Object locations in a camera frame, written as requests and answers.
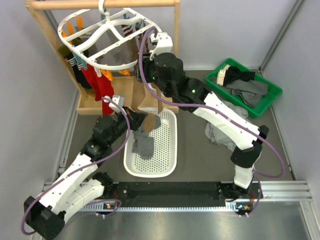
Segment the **tan ribbed sock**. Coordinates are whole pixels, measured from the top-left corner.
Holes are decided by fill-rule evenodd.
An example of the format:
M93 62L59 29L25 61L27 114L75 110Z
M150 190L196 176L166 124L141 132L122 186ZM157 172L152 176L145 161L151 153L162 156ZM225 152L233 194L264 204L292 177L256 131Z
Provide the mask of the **tan ribbed sock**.
M131 99L131 105L130 107L138 112L138 113L145 113L146 118L144 119L142 126L144 130L148 133L154 130L154 127L156 125L156 118L153 113L146 112L143 110L143 103L146 98L146 91L144 84L142 82L139 82L137 79L133 81L133 89L132 89L132 99Z

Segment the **white oval clip hanger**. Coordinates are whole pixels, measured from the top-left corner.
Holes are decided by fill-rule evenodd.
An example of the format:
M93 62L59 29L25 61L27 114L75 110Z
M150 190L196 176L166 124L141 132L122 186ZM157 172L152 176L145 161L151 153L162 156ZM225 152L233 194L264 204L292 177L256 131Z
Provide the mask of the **white oval clip hanger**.
M58 25L58 28L57 28L58 36L59 36L60 40L62 41L62 43L65 46L67 46L68 48L69 48L69 46L65 44L65 38L68 38L70 35L76 34L77 32L79 32L83 29L86 29L87 27L83 28L83 29L79 27L78 31L76 31L76 32L70 31L69 35L65 35L64 29L68 28L70 20L78 19L79 17L81 17L82 14L89 12L91 10L92 9L78 10L78 11L68 15L67 17L65 17ZM133 10L132 8L125 7L121 11L118 11L117 13L110 15L110 12L105 10L105 8L104 8L104 1L100 0L100 1L98 1L98 10L103 17L101 18L101 20L99 22L92 24L92 25L96 25L96 28L91 29L91 31L88 31L86 33L86 35L83 35L82 37L79 36L75 39L69 40L68 43L70 45L78 46L78 45L82 44L84 41L87 41L87 39L91 37L92 33L95 32L98 27L103 26L106 23L110 24L111 26L114 26L118 32L119 32L119 29L117 28L118 26L122 26L122 25L134 26L137 23L145 23L146 24L142 28L135 31L135 33L133 34L133 38L124 37L124 34L119 32L121 34L121 36L125 39L125 43L123 43L122 45L126 45L126 44L130 43L130 41L133 41L133 40L136 41L137 37L140 35L143 37L147 37L147 39L150 40L151 34L156 35L157 33L162 32L161 28L155 22L146 18L144 15ZM103 38L101 38L99 41L97 41L95 44L93 44L90 48L86 49L82 53L85 54L87 58L89 58L90 55L95 54L96 52L98 52L98 51L102 50L104 47L106 47L106 45L111 44L112 41L114 41L114 35L111 31L108 31L108 32L106 32L106 34L104 35ZM85 64L85 62L82 62L82 60L77 55L75 55L75 58L76 58L76 61L80 62L83 66L87 65L87 64ZM137 64L137 61L138 60L132 60L129 63L124 63L124 65L126 65L126 68L119 69L119 70L126 70L126 69L130 69L130 68L134 67Z

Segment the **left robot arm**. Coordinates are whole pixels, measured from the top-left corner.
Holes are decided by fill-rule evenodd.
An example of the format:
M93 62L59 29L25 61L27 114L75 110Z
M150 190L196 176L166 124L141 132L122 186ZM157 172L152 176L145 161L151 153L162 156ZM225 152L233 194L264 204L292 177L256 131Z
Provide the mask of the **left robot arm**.
M30 196L24 202L24 223L46 240L55 239L70 218L97 198L109 198L114 191L112 179L104 173L94 173L108 156L114 156L113 143L125 133L137 130L147 117L123 107L116 118L97 118L92 137L85 143L69 168L43 193Z

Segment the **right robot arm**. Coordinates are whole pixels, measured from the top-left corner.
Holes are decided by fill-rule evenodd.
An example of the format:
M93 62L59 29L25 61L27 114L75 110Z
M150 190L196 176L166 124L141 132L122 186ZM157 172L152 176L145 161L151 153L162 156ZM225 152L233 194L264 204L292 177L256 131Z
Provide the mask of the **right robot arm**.
M235 166L233 192L239 198L249 195L255 163L262 153L269 128L246 121L199 79L187 77L182 60L170 52L155 56L139 53L137 64L139 78L157 100L203 118L235 143L230 157ZM160 93L155 93L149 84L155 84Z

